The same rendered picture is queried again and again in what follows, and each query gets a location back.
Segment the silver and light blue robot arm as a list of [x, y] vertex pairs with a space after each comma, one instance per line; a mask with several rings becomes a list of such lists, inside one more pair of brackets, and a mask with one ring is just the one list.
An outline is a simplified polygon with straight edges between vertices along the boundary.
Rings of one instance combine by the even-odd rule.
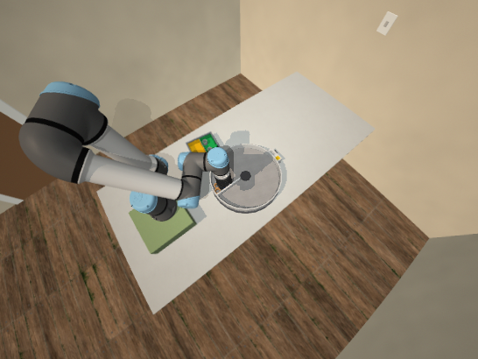
[[[19, 131], [23, 152], [57, 179], [131, 191], [131, 206], [160, 222], [174, 216], [177, 202], [181, 208], [198, 207], [202, 172], [223, 176], [229, 171], [228, 154], [215, 147], [208, 153], [181, 152], [181, 179], [168, 176], [164, 158], [141, 152], [109, 126], [99, 108], [98, 98], [85, 88], [64, 81], [48, 84]], [[87, 145], [112, 159], [95, 155]]]

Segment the grey round turntable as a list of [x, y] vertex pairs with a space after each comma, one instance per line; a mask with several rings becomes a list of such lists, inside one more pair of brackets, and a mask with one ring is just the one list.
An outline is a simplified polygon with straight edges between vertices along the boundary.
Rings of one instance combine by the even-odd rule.
[[282, 158], [272, 148], [267, 151], [254, 144], [236, 144], [225, 151], [232, 183], [215, 192], [216, 180], [210, 172], [210, 184], [216, 199], [225, 208], [243, 214], [255, 213], [269, 206], [282, 182], [279, 165]]

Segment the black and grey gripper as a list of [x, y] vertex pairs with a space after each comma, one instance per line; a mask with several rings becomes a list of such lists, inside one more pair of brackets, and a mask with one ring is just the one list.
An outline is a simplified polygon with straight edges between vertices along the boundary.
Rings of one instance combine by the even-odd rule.
[[230, 185], [232, 183], [230, 169], [229, 169], [227, 174], [225, 174], [223, 176], [217, 176], [217, 175], [214, 174], [214, 177], [215, 177], [217, 186], [221, 190], [223, 190], [225, 187], [227, 187], [228, 185]]

